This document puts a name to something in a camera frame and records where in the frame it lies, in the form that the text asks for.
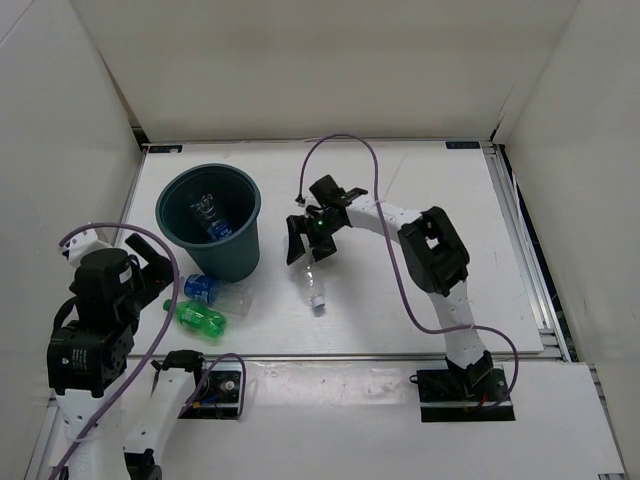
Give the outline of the clear crushed plastic bottle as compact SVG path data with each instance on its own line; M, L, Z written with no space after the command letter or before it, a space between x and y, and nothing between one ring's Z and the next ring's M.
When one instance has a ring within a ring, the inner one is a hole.
M307 251L292 265L287 266L288 277L298 291L300 299L315 317L321 317L326 310L326 296L321 272L313 255Z

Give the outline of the green plastic soda bottle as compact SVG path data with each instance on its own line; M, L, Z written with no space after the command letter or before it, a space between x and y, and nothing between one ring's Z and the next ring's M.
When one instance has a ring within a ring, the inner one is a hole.
M178 302L173 319L186 331L212 340L221 338L227 325L227 318L223 314L196 301Z

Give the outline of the clear bottle blue label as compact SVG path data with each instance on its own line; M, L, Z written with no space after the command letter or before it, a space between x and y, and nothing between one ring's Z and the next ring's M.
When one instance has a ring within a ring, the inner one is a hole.
M211 193L192 203L189 212L212 241L225 240L233 234L231 224Z

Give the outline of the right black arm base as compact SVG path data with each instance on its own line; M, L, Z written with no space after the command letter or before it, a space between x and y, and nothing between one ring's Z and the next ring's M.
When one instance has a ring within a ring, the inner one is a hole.
M504 369L494 368L467 391L449 370L418 370L409 377L418 389L422 423L511 422L515 412L507 397Z

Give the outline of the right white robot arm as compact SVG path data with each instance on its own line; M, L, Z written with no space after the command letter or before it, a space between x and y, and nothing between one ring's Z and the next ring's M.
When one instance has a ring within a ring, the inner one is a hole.
M319 262L337 252L333 235L344 227L384 237L398 244L414 284L429 297L444 337L449 387L460 399L480 393L493 360L481 340L468 299L469 253L440 207L410 210L376 199L365 189L349 191L326 175L310 187L314 201L305 212L286 218L286 263L309 253Z

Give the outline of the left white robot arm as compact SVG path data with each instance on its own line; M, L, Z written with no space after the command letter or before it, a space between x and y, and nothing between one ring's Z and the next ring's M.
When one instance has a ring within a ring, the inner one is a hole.
M127 358L142 310L176 283L176 266L134 232L126 249L83 231L64 245L76 266L72 295L54 317L47 348L50 388L70 450L55 479L160 479L162 453L185 401L206 395L210 377L193 350L153 361L154 387L141 419L125 426L121 400L134 375Z

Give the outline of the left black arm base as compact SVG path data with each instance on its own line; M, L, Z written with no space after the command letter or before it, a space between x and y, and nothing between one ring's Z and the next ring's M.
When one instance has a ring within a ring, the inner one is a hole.
M243 376L239 368L212 370L194 403L179 416L179 419L237 419L242 380Z

